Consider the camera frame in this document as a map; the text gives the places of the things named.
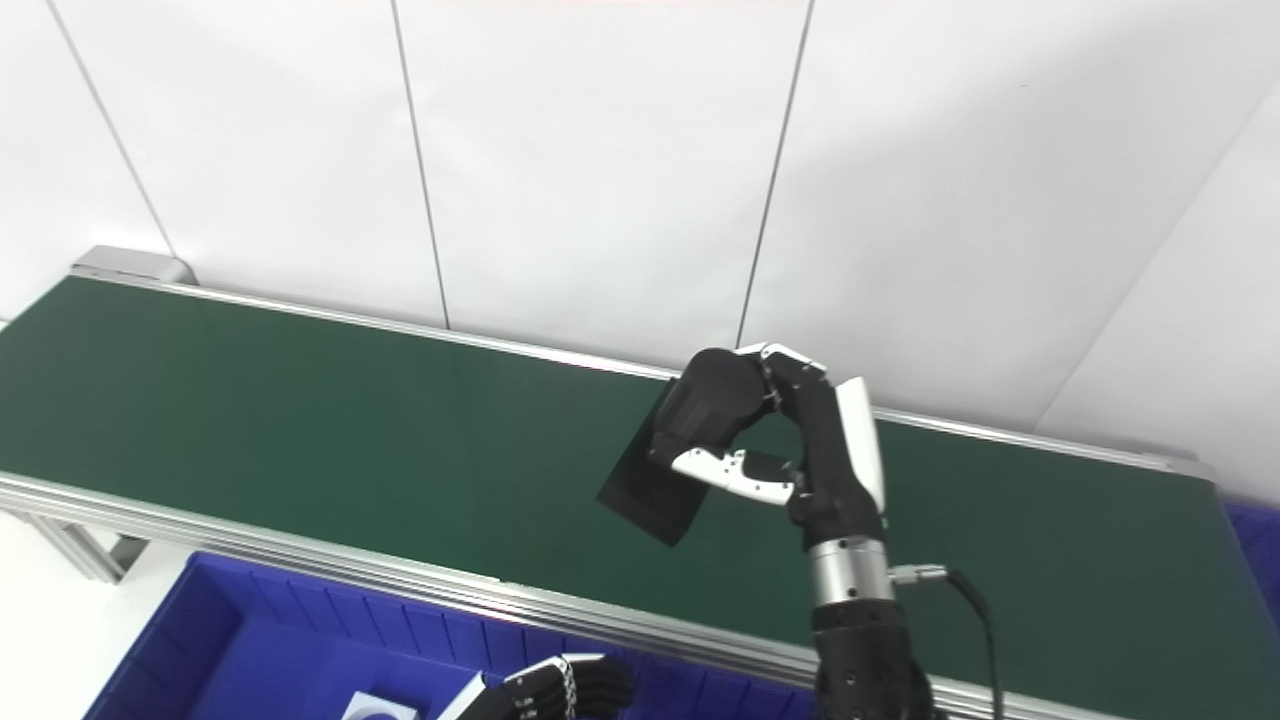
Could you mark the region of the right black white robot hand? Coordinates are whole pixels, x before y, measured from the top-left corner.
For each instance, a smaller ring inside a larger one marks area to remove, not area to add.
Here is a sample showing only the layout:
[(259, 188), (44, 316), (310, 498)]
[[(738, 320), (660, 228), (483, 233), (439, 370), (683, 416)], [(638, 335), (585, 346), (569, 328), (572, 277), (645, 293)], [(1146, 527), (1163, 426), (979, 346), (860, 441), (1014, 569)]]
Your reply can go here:
[[(797, 464), (736, 446), (772, 414), (797, 429)], [(805, 548), (884, 537), (884, 469), (865, 380), (836, 384), (823, 364), (783, 345), (698, 352), (657, 410), (648, 455), (681, 477), (786, 509)]]

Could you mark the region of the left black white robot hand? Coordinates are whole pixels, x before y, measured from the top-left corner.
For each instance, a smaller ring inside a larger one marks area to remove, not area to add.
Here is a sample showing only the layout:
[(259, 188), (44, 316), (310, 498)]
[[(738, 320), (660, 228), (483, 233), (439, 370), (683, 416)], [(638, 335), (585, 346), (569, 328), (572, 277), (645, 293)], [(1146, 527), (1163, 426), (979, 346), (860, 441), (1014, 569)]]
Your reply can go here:
[(617, 719), (634, 702), (632, 669), (607, 653), (561, 653), (504, 679), (479, 673), (440, 719)]

